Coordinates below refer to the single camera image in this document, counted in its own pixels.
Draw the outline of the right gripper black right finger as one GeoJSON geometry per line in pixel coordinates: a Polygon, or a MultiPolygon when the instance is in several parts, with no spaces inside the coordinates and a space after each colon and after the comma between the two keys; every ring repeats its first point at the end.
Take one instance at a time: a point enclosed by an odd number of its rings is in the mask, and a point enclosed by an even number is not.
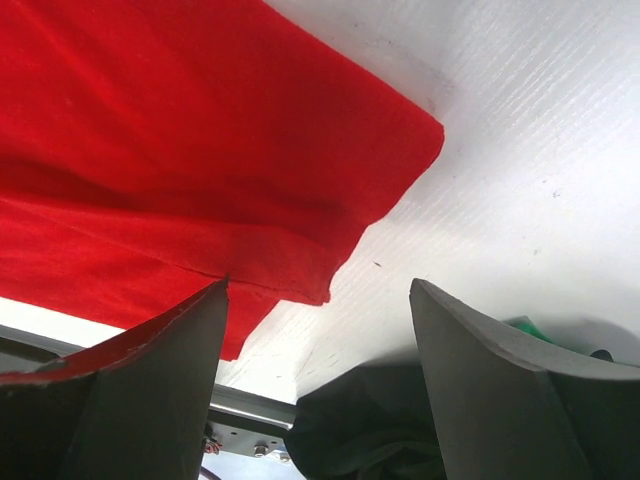
{"type": "Polygon", "coordinates": [[[482,314],[434,284],[410,289],[450,479],[635,479],[639,370],[482,314]]]}

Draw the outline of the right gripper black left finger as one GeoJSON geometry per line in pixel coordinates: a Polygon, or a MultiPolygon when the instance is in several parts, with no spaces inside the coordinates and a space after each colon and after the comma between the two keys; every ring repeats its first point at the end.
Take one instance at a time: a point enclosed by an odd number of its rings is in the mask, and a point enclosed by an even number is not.
{"type": "Polygon", "coordinates": [[[196,479],[227,281],[91,348],[1,376],[4,479],[196,479]]]}

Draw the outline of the red t-shirt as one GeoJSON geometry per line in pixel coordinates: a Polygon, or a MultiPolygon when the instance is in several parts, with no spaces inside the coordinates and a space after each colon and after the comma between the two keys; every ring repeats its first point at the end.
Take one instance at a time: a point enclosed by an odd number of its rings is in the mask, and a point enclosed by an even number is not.
{"type": "Polygon", "coordinates": [[[443,126],[261,1],[1,5],[1,294],[129,329],[321,305],[443,126]]]}

